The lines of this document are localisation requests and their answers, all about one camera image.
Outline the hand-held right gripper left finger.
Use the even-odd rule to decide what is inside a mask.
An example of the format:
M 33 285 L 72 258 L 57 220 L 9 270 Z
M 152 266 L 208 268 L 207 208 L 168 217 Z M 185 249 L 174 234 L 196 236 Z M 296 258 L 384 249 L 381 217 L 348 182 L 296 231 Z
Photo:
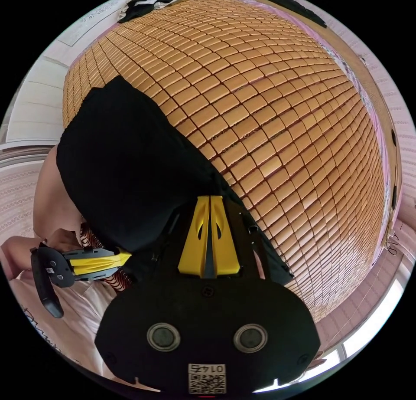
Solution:
M 198 197 L 178 264 L 178 270 L 181 274 L 194 276 L 204 275 L 209 217 L 210 197 Z

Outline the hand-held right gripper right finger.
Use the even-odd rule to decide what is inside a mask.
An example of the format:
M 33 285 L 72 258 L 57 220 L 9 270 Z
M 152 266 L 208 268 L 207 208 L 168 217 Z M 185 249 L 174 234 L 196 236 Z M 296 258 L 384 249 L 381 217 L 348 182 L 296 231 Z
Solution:
M 210 197 L 212 255 L 215 277 L 236 275 L 240 264 L 221 196 Z

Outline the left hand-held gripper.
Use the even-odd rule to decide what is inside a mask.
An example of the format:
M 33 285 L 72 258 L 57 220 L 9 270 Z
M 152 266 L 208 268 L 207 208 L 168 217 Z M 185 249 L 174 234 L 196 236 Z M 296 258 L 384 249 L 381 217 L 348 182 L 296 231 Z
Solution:
M 132 254 L 119 248 L 86 247 L 71 252 L 59 252 L 48 246 L 38 248 L 38 259 L 51 282 L 61 288 L 76 281 L 101 280 L 116 273 Z

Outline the person's left hand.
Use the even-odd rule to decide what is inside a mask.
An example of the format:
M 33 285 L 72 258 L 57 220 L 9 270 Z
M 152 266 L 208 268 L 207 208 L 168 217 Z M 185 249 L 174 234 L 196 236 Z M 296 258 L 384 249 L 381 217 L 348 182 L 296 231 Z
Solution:
M 44 244 L 61 253 L 83 249 L 76 232 L 62 228 L 57 229 L 48 238 L 45 238 Z

